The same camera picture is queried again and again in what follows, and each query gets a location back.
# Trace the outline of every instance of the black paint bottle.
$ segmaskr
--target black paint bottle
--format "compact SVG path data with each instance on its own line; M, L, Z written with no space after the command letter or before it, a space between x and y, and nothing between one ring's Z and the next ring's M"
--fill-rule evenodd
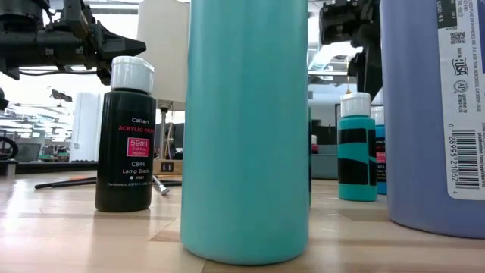
M95 206L102 212L134 212L152 201L157 102L154 68L136 57L113 60L105 95Z

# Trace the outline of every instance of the wooden tabletop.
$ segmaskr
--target wooden tabletop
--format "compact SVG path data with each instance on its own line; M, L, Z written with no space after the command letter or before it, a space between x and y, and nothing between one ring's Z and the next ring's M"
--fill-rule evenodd
M35 184L94 176L37 174L0 181L0 272L485 272L485 240L414 231L389 221L386 198L346 202L335 181L314 181L310 244L301 257L266 267L208 262L180 243L181 188L153 192L150 210L97 212L94 186Z

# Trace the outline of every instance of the pink label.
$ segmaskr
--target pink label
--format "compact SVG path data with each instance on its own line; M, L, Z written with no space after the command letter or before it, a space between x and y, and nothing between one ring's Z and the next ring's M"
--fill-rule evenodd
M377 163L386 163L386 153L377 152Z
M127 156L128 157L149 157L150 140L128 137Z

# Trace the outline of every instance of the barcode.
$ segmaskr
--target barcode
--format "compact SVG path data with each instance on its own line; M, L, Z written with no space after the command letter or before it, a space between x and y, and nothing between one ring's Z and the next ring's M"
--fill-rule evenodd
M452 45L466 43L465 32L454 32L450 33Z
M456 188L462 190L479 190L477 132L475 130L453 130L456 138L455 160L458 162L458 181Z

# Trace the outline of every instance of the robotic arm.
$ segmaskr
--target robotic arm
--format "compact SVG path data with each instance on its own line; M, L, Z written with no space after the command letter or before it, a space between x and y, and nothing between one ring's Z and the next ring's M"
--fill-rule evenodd
M377 95L382 88L380 0L333 0L320 10L322 45L350 41L363 47L349 64L348 75L357 78L357 90Z
M49 0L0 0L0 72L19 80L20 67L54 65L70 73L66 66L81 64L96 67L109 85L115 57L146 50L144 42L109 32L83 0L64 0L61 19L44 26L42 13L52 18L49 9Z

